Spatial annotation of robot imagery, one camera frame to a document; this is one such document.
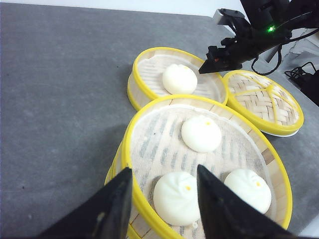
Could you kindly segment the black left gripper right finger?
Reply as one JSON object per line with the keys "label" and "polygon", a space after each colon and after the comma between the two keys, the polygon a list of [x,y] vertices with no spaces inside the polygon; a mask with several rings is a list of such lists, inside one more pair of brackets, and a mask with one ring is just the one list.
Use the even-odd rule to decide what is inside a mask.
{"label": "black left gripper right finger", "polygon": [[206,167],[197,167],[201,221],[207,239],[297,239],[233,193]]}

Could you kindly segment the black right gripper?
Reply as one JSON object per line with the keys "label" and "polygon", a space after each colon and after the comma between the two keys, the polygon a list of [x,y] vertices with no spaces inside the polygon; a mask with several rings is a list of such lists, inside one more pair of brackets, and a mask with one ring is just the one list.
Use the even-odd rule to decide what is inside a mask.
{"label": "black right gripper", "polygon": [[282,61],[282,46],[292,37],[290,29],[280,29],[272,25],[273,30],[266,27],[255,30],[246,19],[234,20],[230,25],[235,32],[232,38],[224,38],[221,44],[225,46],[209,46],[207,60],[199,68],[200,74],[238,70],[246,61],[257,61],[259,55],[278,46],[277,69]]}

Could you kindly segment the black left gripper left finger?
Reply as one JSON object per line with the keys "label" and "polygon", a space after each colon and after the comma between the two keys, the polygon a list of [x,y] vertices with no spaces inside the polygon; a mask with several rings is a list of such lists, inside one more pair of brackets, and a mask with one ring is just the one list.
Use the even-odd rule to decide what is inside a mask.
{"label": "black left gripper left finger", "polygon": [[126,167],[38,239],[125,239],[132,207],[131,168]]}

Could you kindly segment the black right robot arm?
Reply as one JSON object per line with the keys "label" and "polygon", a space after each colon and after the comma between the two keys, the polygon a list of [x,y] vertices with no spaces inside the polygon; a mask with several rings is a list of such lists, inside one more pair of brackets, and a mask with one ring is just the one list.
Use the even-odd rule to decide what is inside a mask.
{"label": "black right robot arm", "polygon": [[280,64],[284,45],[319,31],[317,0],[243,0],[241,4],[244,12],[216,10],[214,22],[229,26],[234,36],[221,40],[221,47],[208,47],[200,74],[239,70],[244,62],[256,62],[273,47]]}

